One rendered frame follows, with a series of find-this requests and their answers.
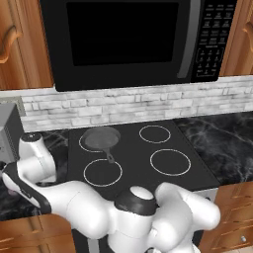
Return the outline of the grey toaster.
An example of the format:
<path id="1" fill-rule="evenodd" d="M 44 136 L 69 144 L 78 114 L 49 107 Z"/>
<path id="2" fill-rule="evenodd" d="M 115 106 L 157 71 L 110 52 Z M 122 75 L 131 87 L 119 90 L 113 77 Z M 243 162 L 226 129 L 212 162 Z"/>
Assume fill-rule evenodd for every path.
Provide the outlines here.
<path id="1" fill-rule="evenodd" d="M 19 159 L 19 141 L 24 129 L 15 104 L 0 105 L 0 161 Z"/>

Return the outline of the black glass hob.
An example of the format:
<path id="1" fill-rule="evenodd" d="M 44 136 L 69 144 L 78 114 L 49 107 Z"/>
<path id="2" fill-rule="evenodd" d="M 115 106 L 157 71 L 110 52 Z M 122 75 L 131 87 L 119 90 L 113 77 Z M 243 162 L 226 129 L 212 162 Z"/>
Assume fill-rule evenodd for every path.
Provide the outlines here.
<path id="1" fill-rule="evenodd" d="M 81 146 L 84 128 L 69 133 L 68 181 L 82 181 L 107 200 L 115 199 L 131 186 L 153 192 L 163 182 L 192 192 L 218 189 L 219 181 L 174 122 L 142 122 L 114 128 L 121 139 L 111 149 L 113 164 L 104 151 Z"/>

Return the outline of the dark grey frying pan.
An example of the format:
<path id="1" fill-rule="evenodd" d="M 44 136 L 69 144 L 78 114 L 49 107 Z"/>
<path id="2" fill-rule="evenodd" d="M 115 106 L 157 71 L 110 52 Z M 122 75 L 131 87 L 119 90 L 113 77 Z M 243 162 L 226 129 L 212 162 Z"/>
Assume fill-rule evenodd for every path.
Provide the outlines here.
<path id="1" fill-rule="evenodd" d="M 80 138 L 82 147 L 91 151 L 104 151 L 110 163 L 115 162 L 111 149 L 118 144 L 121 134 L 111 126 L 96 126 L 87 129 Z"/>

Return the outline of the wooden wall cupboard door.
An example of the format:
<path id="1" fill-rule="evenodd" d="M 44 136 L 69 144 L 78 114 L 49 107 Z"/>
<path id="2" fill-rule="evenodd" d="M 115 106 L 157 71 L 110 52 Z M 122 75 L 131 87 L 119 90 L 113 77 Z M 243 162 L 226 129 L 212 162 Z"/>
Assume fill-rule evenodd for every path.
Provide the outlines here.
<path id="1" fill-rule="evenodd" d="M 253 25 L 253 0 L 237 0 L 220 76 L 253 75 L 253 47 L 243 31 L 247 22 Z"/>
<path id="2" fill-rule="evenodd" d="M 13 26 L 23 35 L 0 64 L 0 91 L 52 87 L 40 0 L 0 0 L 0 50 Z"/>

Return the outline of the wooden drawer front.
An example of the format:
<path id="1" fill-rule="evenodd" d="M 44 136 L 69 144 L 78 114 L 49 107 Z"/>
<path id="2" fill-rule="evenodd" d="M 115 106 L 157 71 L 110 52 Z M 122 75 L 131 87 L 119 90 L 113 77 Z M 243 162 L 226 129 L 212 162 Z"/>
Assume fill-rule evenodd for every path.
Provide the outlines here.
<path id="1" fill-rule="evenodd" d="M 0 253 L 76 253 L 68 221 L 43 214 L 0 221 Z"/>
<path id="2" fill-rule="evenodd" d="M 220 186 L 214 202 L 221 224 L 253 222 L 253 181 Z"/>
<path id="3" fill-rule="evenodd" d="M 222 253 L 253 245 L 253 225 L 215 229 L 203 234 L 199 249 L 202 253 Z"/>

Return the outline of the black microwave oven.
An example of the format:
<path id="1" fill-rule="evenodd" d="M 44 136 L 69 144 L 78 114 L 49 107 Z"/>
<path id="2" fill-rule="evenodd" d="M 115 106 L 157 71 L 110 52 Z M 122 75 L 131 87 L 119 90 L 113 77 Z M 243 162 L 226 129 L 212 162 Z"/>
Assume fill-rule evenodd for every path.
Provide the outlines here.
<path id="1" fill-rule="evenodd" d="M 195 49 L 178 78 L 191 0 L 40 0 L 59 92 L 213 82 L 237 0 L 201 0 Z"/>

